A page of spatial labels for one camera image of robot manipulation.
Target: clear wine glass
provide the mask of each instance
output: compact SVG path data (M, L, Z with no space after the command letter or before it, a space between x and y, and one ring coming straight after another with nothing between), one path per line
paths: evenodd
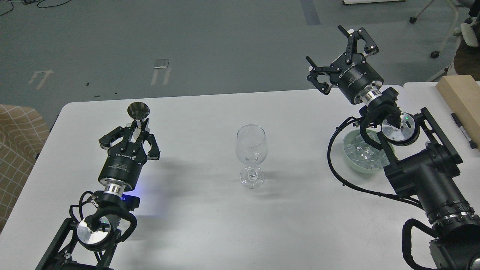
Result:
M254 124L243 126L237 132L237 158L245 167L240 172L241 183L248 188L260 187L265 181L265 174L258 165L267 157L265 131Z

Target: glass stem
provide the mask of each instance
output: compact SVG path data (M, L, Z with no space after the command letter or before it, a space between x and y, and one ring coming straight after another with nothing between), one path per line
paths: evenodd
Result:
M250 179L252 179L252 180L257 180L257 178L258 178L258 173L255 171L254 168L251 168L251 169L250 169L250 172L248 173L248 176L249 176Z

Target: black marker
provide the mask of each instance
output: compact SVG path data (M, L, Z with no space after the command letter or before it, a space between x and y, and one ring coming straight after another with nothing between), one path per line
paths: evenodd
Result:
M470 138L470 136L468 135L467 131L465 130L465 128L463 127L462 125L462 122L460 122L460 119L457 117L457 115L453 112L452 113L452 118L453 118L453 121L455 121L455 124L460 128L460 130L463 132L463 135L465 136L465 138L467 138L467 141L468 143L470 144L470 147L472 149L477 149L477 144L472 140L472 138Z

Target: white table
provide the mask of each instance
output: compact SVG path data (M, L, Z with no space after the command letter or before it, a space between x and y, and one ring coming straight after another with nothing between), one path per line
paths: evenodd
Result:
M415 93L413 86L419 87ZM480 174L479 153L468 149L434 88L423 86L397 86L399 105L412 113L423 104L430 108L464 160L456 183L480 209L474 177ZM103 189L97 177L107 153L97 140L130 121L126 108L134 101L62 109L0 234L1 269L34 269L68 217L68 206L85 190ZM412 217L427 222L424 213L343 187L328 169L331 134L361 108L337 89L329 96L299 90L139 101L151 109L149 127L162 156L147 162L136 190L126 193L142 200L134 212L138 227L118 245L111 268L409 269L401 228ZM235 155L236 132L249 123L262 126L269 143L261 164L268 182L253 190L240 184L243 165ZM345 166L344 134L333 147L338 172L362 187L392 193L383 173L359 175ZM409 150L397 147L398 156L420 151L424 141ZM419 264L434 267L428 240L414 232L413 254ZM73 258L96 263L80 245Z

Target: wooden block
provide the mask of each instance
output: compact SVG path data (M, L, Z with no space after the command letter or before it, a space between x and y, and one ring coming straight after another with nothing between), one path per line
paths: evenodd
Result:
M468 135L480 145L480 86L477 82L470 75L444 76L436 87Z

